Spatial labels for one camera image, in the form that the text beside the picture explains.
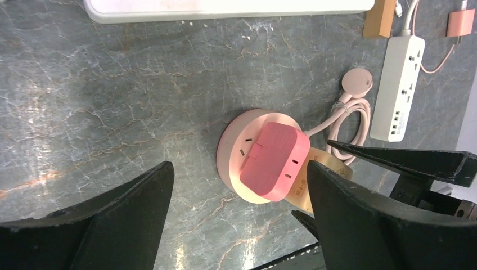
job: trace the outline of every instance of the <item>pink cord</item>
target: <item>pink cord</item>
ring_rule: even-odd
[[[420,1],[417,1],[416,8],[414,9],[414,17],[412,18],[412,34],[413,35],[416,32],[417,6],[419,6],[419,2]],[[447,55],[444,57],[444,59],[442,59],[442,62],[434,70],[428,71],[427,69],[425,69],[425,67],[424,67],[424,65],[422,65],[422,63],[421,63],[421,69],[427,74],[434,74],[437,71],[439,71],[439,69],[442,68],[442,66],[446,63],[447,58],[449,58],[451,53],[454,51],[455,46],[456,46],[455,44],[452,45],[452,47],[449,50],[449,52],[447,53]]]
[[[336,104],[340,104],[339,107],[336,107],[333,110],[333,113],[330,118],[321,123],[320,125],[312,128],[304,133],[311,137],[316,133],[324,130],[327,127],[330,127],[330,135],[328,140],[338,140],[338,131],[344,119],[348,117],[349,114],[359,111],[361,113],[361,121],[359,123],[359,130],[355,138],[352,140],[352,145],[363,146],[365,144],[366,136],[368,135],[368,130],[370,127],[371,120],[371,106],[370,103],[364,98],[353,98],[350,94],[344,93],[341,95],[339,101]],[[350,154],[342,154],[338,149],[326,145],[326,152],[331,153],[342,160],[344,164],[349,165],[356,158]]]

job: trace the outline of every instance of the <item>white rectangular object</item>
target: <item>white rectangular object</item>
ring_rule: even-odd
[[[101,24],[218,19],[230,17],[352,14],[370,10],[374,0],[84,0]]]
[[[386,142],[404,139],[424,47],[424,40],[415,35],[389,39],[371,124],[371,138]]]

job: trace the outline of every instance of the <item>wooden block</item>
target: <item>wooden block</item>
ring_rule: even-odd
[[[375,0],[374,7],[366,12],[363,37],[389,38],[395,7],[396,0]]]

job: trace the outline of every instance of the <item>round pink power strip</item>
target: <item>round pink power strip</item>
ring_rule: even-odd
[[[298,123],[286,114],[254,109],[239,115],[228,125],[217,148],[217,170],[220,178],[242,199],[254,204],[270,201],[244,185],[240,181],[240,172],[253,142],[258,139],[262,126],[268,122],[278,122],[301,130]]]

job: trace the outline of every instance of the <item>tabletop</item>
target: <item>tabletop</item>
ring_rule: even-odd
[[[445,33],[457,9],[457,1],[422,1],[424,65],[437,65],[455,42]],[[288,114],[303,129],[319,124],[353,67],[372,73],[374,107],[387,40],[363,39],[364,18],[101,25],[82,1],[0,3],[0,221],[43,217],[169,160],[175,184],[155,269],[249,269],[315,242],[287,202],[254,205],[230,191],[215,152],[248,109]],[[394,21],[398,34],[403,19]],[[402,142],[365,145],[453,150],[476,44],[475,34],[464,37],[440,72],[420,74]],[[358,121],[350,116],[340,140]],[[324,148],[326,136],[312,146]],[[361,160],[351,167],[354,181],[382,194],[397,180]]]

